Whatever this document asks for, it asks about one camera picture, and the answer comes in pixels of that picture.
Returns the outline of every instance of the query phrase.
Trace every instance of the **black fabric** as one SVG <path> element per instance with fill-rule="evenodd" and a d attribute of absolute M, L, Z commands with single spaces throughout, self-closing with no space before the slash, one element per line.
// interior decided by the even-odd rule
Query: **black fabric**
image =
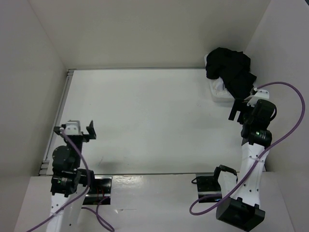
<path fill-rule="evenodd" d="M 221 77 L 234 98 L 245 99 L 250 95 L 256 76 L 250 73 L 251 59 L 243 52 L 217 48 L 207 56 L 207 78 Z"/>

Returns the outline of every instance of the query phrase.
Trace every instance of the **black cloth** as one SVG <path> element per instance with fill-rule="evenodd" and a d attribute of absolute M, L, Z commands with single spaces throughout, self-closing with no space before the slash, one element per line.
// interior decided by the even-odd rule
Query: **black cloth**
<path fill-rule="evenodd" d="M 234 98 L 245 99 L 250 95 L 256 76 L 250 73 L 251 59 L 243 52 L 217 48 L 207 56 L 207 78 L 221 77 Z"/>

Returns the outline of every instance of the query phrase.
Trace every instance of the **plastic container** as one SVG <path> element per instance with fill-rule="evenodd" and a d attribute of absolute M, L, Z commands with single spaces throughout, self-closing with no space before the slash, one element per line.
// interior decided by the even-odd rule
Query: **plastic container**
<path fill-rule="evenodd" d="M 204 56 L 205 66 L 207 64 L 207 58 L 208 54 Z M 233 102 L 234 97 L 227 91 L 227 89 L 222 91 L 217 91 L 214 89 L 213 85 L 215 84 L 216 80 L 208 79 L 205 75 L 206 79 L 209 82 L 209 87 L 211 89 L 211 98 L 214 102 Z"/>

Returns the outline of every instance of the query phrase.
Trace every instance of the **white floor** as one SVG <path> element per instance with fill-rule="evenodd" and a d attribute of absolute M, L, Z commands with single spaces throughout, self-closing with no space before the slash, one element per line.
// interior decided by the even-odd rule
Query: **white floor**
<path fill-rule="evenodd" d="M 111 205 L 99 213 L 116 232 L 240 232 L 216 220 L 215 210 L 202 216 L 189 214 L 197 199 L 197 187 L 191 184 L 194 174 L 114 176 Z M 51 177 L 32 177 L 14 232 L 25 232 L 49 216 Z M 294 232 L 288 211 L 274 173 L 264 172 L 261 187 L 261 209 L 265 220 L 252 232 Z M 212 203 L 200 203 L 199 212 Z M 45 232 L 46 225 L 35 232 Z M 105 232 L 96 217 L 82 210 L 77 232 Z"/>
<path fill-rule="evenodd" d="M 214 103 L 203 69 L 75 71 L 61 123 L 94 120 L 83 154 L 95 174 L 239 171 L 241 125 Z M 63 140 L 58 137 L 52 151 Z M 52 174 L 51 162 L 48 174 Z"/>

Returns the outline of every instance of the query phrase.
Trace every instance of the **black wire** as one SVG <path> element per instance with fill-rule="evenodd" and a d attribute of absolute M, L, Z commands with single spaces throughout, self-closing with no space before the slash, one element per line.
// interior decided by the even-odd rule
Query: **black wire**
<path fill-rule="evenodd" d="M 194 182 L 195 180 L 197 180 L 197 177 L 195 177 L 193 180 L 191 180 L 192 184 L 197 184 L 197 182 Z"/>
<path fill-rule="evenodd" d="M 270 117 L 270 121 L 274 120 L 276 115 L 277 115 L 277 108 L 275 107 L 275 113 L 274 113 L 274 115 L 272 117 Z"/>

